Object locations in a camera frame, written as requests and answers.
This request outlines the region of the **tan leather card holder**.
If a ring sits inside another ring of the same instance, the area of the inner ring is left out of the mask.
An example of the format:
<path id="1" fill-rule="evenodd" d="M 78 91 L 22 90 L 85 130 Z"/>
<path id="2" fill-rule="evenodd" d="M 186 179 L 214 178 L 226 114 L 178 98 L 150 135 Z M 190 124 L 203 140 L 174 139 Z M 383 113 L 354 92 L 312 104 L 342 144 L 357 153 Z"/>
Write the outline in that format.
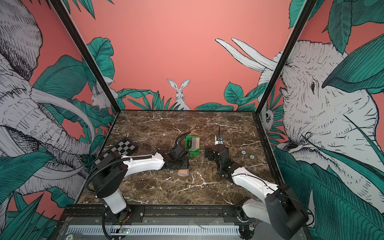
<path id="1" fill-rule="evenodd" d="M 189 169 L 182 169 L 182 170 L 178 170 L 178 176 L 181 176 L 181 177 L 186 177 L 189 175 Z"/>

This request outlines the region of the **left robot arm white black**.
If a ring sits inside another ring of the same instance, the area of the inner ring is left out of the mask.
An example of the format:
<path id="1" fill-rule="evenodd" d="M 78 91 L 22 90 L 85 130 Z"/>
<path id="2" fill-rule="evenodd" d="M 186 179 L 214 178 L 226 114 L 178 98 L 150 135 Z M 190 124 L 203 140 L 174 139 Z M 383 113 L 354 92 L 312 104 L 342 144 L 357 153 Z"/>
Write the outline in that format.
<path id="1" fill-rule="evenodd" d="M 158 170 L 187 170 L 190 152 L 179 144 L 154 154 L 123 156 L 110 153 L 97 164 L 85 183 L 85 189 L 94 193 L 114 215 L 128 210 L 128 204 L 119 190 L 122 181 L 133 174 Z"/>

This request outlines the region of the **green plastic tray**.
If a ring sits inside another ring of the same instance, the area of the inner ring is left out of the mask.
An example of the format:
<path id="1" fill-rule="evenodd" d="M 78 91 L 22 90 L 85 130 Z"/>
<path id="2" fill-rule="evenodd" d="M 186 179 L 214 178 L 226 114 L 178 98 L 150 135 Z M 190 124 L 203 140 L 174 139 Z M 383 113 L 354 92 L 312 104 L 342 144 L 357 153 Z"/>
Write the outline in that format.
<path id="1" fill-rule="evenodd" d="M 187 136 L 186 148 L 190 155 L 198 155 L 200 153 L 200 137 Z"/>

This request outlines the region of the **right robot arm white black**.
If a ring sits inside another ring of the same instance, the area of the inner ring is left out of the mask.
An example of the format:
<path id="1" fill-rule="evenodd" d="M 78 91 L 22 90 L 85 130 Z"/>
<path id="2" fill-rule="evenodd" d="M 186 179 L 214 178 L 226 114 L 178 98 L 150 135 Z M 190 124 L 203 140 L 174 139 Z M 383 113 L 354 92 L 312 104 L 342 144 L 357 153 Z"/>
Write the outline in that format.
<path id="1" fill-rule="evenodd" d="M 250 200 L 243 203 L 241 209 L 248 218 L 269 223 L 285 240 L 290 240 L 308 222 L 312 211 L 298 200 L 289 185 L 278 186 L 252 174 L 231 160 L 229 148 L 225 145 L 216 144 L 205 149 L 205 158 L 216 163 L 222 179 L 246 189 L 262 200 L 261 204 L 251 204 Z"/>

